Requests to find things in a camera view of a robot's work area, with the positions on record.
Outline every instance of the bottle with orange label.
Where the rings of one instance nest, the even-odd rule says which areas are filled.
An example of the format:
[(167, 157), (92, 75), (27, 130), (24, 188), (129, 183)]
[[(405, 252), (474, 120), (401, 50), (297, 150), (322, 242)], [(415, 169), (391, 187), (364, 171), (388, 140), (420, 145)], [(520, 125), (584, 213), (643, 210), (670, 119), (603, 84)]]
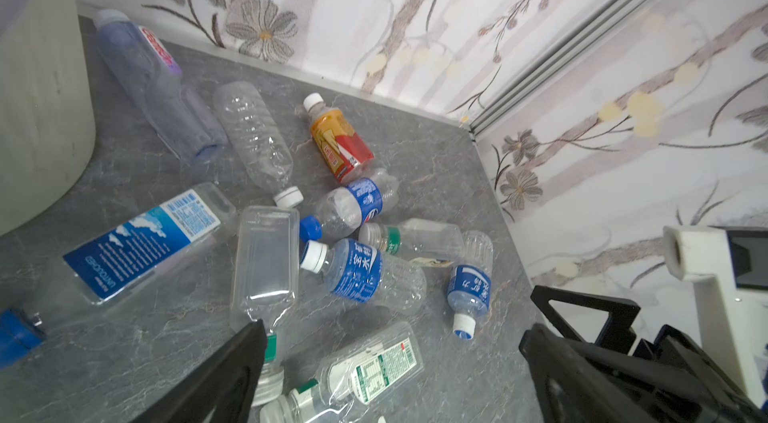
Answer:
[(373, 153), (341, 110), (327, 107), (317, 92), (304, 98), (304, 108), (312, 121), (312, 138), (336, 180), (346, 185), (360, 178), (362, 171), (373, 161)]

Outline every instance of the white cylindrical container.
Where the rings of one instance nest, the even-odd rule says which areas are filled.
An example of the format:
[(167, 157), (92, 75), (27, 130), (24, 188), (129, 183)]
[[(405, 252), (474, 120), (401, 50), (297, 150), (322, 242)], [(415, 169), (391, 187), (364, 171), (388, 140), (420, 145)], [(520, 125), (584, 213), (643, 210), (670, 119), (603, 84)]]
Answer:
[(74, 0), (0, 0), (0, 235), (69, 190), (96, 129)]

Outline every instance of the bottle with green label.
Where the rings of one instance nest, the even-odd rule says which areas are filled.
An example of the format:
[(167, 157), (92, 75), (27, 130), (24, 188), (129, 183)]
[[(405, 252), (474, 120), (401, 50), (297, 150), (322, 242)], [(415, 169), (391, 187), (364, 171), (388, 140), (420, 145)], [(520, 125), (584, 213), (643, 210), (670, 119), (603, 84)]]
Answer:
[(264, 406), (260, 421), (352, 423), (423, 370), (411, 325), (397, 322), (321, 360), (315, 378)]
[(0, 313), (0, 369), (47, 333), (90, 315), (107, 318), (118, 303), (140, 304), (126, 300), (234, 236), (236, 217), (234, 205), (205, 182), (52, 259), (29, 299)]
[(360, 243), (425, 266), (450, 266), (464, 250), (462, 230), (451, 223), (411, 218), (396, 225), (366, 223)]
[(295, 209), (274, 206), (249, 206), (240, 216), (230, 326), (239, 332), (260, 319), (267, 331), (253, 406), (283, 393), (281, 335), (298, 304), (299, 219)]

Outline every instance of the blue bottle cap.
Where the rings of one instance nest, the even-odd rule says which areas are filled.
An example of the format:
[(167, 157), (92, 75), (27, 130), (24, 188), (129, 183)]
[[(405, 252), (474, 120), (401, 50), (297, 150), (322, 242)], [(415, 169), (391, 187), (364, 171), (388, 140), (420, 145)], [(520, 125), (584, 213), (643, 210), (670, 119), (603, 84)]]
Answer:
[(322, 237), (320, 221), (315, 217), (306, 217), (299, 222), (299, 237), (305, 242), (317, 241)]
[(0, 369), (24, 358), (45, 340), (45, 333), (36, 329), (17, 309), (0, 313)]

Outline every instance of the empty plastic bottle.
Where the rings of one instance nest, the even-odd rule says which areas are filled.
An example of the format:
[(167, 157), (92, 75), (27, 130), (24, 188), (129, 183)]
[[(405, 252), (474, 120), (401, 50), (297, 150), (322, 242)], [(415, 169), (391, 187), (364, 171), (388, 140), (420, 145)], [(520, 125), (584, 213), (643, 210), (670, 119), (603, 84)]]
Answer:
[(412, 315), (426, 296), (424, 270), (397, 256), (342, 239), (332, 248), (310, 241), (304, 248), (301, 268), (322, 274), (328, 291), (356, 302)]
[(240, 216), (230, 326), (239, 332), (260, 319), (266, 330), (266, 354), (253, 406), (283, 393), (283, 329), (298, 304), (299, 212), (273, 206), (249, 206)]
[(301, 238), (335, 242), (351, 235), (363, 223), (397, 204), (399, 181), (385, 169), (376, 168), (348, 186), (321, 198), (311, 217), (301, 220)]
[(220, 87), (214, 93), (214, 107), (256, 186), (272, 195), (281, 208), (301, 203), (301, 191), (291, 185), (290, 150), (254, 85), (235, 81)]
[(261, 423), (353, 423), (424, 371), (411, 325), (397, 322), (320, 361), (315, 378), (261, 409)]
[(168, 149), (194, 163), (226, 145), (224, 129), (151, 30), (117, 10), (99, 11), (94, 24), (98, 52)]
[(406, 261), (435, 259), (445, 265), (460, 258), (464, 250), (458, 226), (419, 218), (397, 226), (366, 223), (360, 227), (358, 240)]
[(236, 216), (206, 182), (51, 260), (29, 299), (0, 313), (0, 369), (46, 333), (117, 304), (140, 303), (129, 297), (233, 236)]
[(448, 283), (448, 305), (453, 309), (453, 332), (461, 339), (475, 337), (491, 305), (493, 242), (483, 232), (464, 233), (464, 258), (453, 267)]
[(304, 98), (304, 109), (312, 121), (312, 138), (336, 181), (346, 185), (360, 178), (373, 161), (373, 153), (347, 122), (341, 110), (326, 107), (317, 92)]

